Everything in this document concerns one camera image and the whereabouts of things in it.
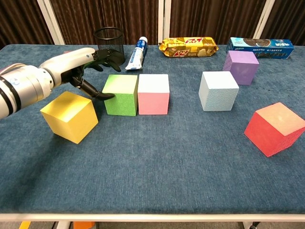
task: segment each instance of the cookie package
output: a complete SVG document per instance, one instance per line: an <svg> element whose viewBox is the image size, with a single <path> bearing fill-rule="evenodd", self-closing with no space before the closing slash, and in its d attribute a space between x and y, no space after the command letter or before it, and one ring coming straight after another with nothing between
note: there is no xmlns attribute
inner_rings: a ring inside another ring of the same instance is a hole
<svg viewBox="0 0 305 229"><path fill-rule="evenodd" d="M159 49L168 57L211 56L217 50L212 37L177 37L164 39Z"/></svg>
<svg viewBox="0 0 305 229"><path fill-rule="evenodd" d="M294 46L290 40L231 37L226 50L251 51L257 58L287 59Z"/></svg>

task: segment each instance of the floor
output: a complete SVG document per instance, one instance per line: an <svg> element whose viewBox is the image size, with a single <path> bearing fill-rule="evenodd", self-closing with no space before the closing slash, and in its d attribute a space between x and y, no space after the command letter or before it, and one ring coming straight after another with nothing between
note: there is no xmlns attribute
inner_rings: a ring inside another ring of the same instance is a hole
<svg viewBox="0 0 305 229"><path fill-rule="evenodd" d="M18 229L20 222L0 222L0 229ZM54 222L32 222L29 229L56 229ZM241 222L225 223L99 223L97 229L244 229ZM305 229L305 222L262 222L257 229Z"/></svg>

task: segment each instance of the table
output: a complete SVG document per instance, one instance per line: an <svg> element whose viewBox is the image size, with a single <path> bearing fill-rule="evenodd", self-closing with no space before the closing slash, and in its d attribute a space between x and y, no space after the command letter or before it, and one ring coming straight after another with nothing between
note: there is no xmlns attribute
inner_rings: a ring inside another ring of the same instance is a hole
<svg viewBox="0 0 305 229"><path fill-rule="evenodd" d="M9 45L0 69L81 47ZM124 47L122 69L133 47ZM0 220L305 221L305 136L270 158L244 136L254 111L272 103L304 118L305 47L287 60L259 59L232 111L204 112L202 71L221 71L225 57L224 45L185 59L149 46L143 70L121 73L169 74L168 115L110 116L94 100L99 124L79 145L54 135L40 114L64 91L86 97L70 84L0 120ZM102 89L111 73L87 69L84 78Z"/></svg>

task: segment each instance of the foam block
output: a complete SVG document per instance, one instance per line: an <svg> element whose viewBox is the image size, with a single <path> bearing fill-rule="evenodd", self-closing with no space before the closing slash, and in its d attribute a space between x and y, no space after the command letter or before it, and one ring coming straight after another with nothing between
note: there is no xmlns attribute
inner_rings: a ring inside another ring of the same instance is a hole
<svg viewBox="0 0 305 229"><path fill-rule="evenodd" d="M140 115L166 115L170 98L167 74L140 74L138 101Z"/></svg>
<svg viewBox="0 0 305 229"><path fill-rule="evenodd" d="M102 91L115 97L105 101L107 114L136 116L138 109L138 76L109 75Z"/></svg>
<svg viewBox="0 0 305 229"><path fill-rule="evenodd" d="M199 97L204 111L231 111L239 87L230 72L203 72Z"/></svg>
<svg viewBox="0 0 305 229"><path fill-rule="evenodd" d="M290 147L305 131L305 120L282 103L255 111L244 134L267 157Z"/></svg>
<svg viewBox="0 0 305 229"><path fill-rule="evenodd" d="M98 123L92 101L71 92L62 93L41 113L55 134L76 144Z"/></svg>
<svg viewBox="0 0 305 229"><path fill-rule="evenodd" d="M228 51L223 71L230 71L237 84L250 85L258 66L253 52Z"/></svg>

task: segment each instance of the orange object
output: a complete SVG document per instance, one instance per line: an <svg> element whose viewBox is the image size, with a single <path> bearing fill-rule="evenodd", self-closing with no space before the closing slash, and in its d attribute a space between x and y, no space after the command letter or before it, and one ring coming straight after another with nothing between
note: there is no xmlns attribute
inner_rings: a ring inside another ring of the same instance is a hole
<svg viewBox="0 0 305 229"><path fill-rule="evenodd" d="M90 229L95 222L73 222L73 229Z"/></svg>
<svg viewBox="0 0 305 229"><path fill-rule="evenodd" d="M19 229L29 229L31 222L30 221L23 221L20 224Z"/></svg>
<svg viewBox="0 0 305 229"><path fill-rule="evenodd" d="M267 157L290 147L305 131L305 120L282 103L255 111L244 134Z"/></svg>

